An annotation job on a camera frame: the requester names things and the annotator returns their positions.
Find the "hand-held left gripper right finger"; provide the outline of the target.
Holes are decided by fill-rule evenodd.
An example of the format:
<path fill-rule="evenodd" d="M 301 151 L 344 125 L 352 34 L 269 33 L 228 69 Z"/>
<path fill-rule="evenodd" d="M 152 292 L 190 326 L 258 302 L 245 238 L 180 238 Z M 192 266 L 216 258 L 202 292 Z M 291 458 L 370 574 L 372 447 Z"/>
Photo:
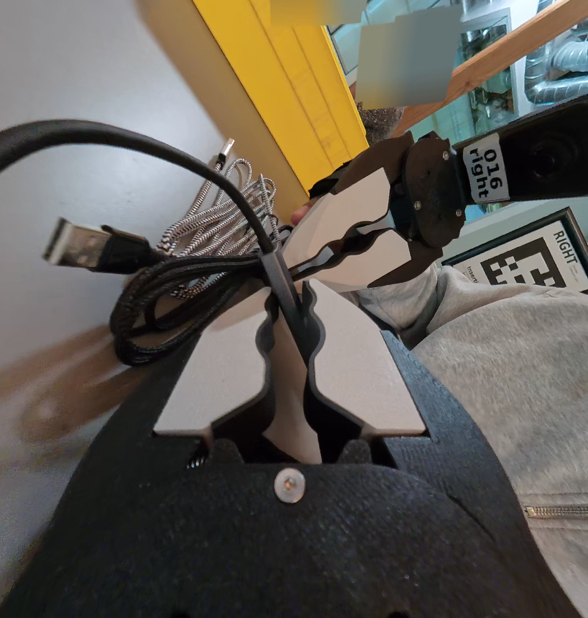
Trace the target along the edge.
<path fill-rule="evenodd" d="M 379 326 L 316 279 L 303 284 L 308 303 L 309 385 L 320 403 L 363 437 L 421 436 L 426 430 Z"/>

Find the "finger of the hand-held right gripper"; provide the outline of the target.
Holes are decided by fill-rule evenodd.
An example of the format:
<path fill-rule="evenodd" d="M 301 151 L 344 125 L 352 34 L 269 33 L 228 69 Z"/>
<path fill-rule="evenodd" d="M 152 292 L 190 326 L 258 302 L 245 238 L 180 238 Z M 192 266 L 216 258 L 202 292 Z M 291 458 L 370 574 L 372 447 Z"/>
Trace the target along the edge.
<path fill-rule="evenodd" d="M 377 229 L 329 242 L 310 232 L 291 233 L 291 277 L 294 282 L 316 279 L 335 292 L 368 288 L 406 264 L 409 244 L 394 229 Z"/>
<path fill-rule="evenodd" d="M 382 167 L 337 194 L 324 195 L 293 228 L 282 251 L 285 264 L 311 261 L 350 230 L 383 219 L 389 196 L 390 182 Z"/>

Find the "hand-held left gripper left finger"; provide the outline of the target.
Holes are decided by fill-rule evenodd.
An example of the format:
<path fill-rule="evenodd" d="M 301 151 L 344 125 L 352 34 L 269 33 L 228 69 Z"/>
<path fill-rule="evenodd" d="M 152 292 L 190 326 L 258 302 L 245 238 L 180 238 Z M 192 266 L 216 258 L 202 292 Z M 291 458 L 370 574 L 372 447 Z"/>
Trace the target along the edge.
<path fill-rule="evenodd" d="M 270 352 L 279 315 L 269 287 L 226 310 L 201 334 L 153 430 L 158 436 L 221 438 L 236 444 L 275 417 Z"/>

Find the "large yellow plastic bin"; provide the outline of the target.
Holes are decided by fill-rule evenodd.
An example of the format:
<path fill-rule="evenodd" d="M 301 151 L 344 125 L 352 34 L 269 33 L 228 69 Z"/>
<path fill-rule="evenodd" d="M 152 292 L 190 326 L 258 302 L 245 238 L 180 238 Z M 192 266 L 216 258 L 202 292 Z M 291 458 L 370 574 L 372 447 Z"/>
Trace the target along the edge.
<path fill-rule="evenodd" d="M 194 1 L 307 190 L 368 146 L 326 27 L 273 25 L 269 1 Z"/>

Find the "person's right forearm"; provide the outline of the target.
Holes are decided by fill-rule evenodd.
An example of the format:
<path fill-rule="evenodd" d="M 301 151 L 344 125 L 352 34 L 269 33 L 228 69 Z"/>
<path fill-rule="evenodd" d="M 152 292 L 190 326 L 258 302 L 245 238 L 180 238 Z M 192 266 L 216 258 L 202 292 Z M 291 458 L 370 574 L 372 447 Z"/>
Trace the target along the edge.
<path fill-rule="evenodd" d="M 435 264 L 412 280 L 355 293 L 360 307 L 381 320 L 406 348 L 414 349 L 427 336 L 427 327 L 438 310 L 440 270 Z"/>

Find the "grey desk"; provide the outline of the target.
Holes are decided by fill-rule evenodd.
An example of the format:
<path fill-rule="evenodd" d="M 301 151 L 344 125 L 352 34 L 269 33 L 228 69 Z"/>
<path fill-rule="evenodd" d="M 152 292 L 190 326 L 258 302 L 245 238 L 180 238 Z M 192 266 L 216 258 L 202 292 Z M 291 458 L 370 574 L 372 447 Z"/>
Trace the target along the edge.
<path fill-rule="evenodd" d="M 305 191 L 188 1 L 0 1 L 0 130 L 104 122 L 210 161 L 227 137 Z M 65 146 L 0 174 L 0 604 L 30 563 L 77 464 L 163 361 L 118 362 L 108 320 L 124 279 L 42 259 L 59 217 L 156 243 L 201 179 L 141 154 Z"/>

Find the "framed marker pattern sign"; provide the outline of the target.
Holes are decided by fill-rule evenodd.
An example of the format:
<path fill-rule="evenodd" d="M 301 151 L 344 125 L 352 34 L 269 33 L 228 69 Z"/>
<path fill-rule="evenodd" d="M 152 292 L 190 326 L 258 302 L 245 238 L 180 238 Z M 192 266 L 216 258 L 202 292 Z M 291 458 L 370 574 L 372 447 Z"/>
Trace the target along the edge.
<path fill-rule="evenodd" d="M 442 261 L 471 282 L 529 284 L 588 295 L 588 244 L 567 207 Z"/>

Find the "wooden beam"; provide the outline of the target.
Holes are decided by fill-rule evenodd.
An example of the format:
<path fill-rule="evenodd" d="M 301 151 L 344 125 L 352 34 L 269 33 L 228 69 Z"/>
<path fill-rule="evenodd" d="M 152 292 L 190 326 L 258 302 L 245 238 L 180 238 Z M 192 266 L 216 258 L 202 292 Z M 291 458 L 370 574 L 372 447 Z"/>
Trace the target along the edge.
<path fill-rule="evenodd" d="M 457 66 L 453 70 L 443 102 L 405 107 L 392 137 L 405 134 L 420 121 L 587 18 L 588 1 L 553 2 L 537 12 L 533 18 Z"/>

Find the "grey zip sweatshirt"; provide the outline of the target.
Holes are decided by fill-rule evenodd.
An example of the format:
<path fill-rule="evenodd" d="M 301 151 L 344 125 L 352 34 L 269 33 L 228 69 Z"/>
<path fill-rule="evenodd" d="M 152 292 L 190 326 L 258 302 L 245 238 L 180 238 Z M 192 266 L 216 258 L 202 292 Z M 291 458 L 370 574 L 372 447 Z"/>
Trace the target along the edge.
<path fill-rule="evenodd" d="M 479 425 L 554 575 L 588 617 L 588 295 L 437 275 L 415 355 Z"/>

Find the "silver insulated pipes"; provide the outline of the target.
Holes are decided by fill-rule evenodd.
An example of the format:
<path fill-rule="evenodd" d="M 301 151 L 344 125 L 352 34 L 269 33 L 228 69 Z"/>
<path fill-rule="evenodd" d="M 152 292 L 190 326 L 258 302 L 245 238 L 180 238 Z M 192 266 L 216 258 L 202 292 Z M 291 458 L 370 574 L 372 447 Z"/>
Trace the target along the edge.
<path fill-rule="evenodd" d="M 524 93 L 533 106 L 588 95 L 588 18 L 526 56 Z"/>

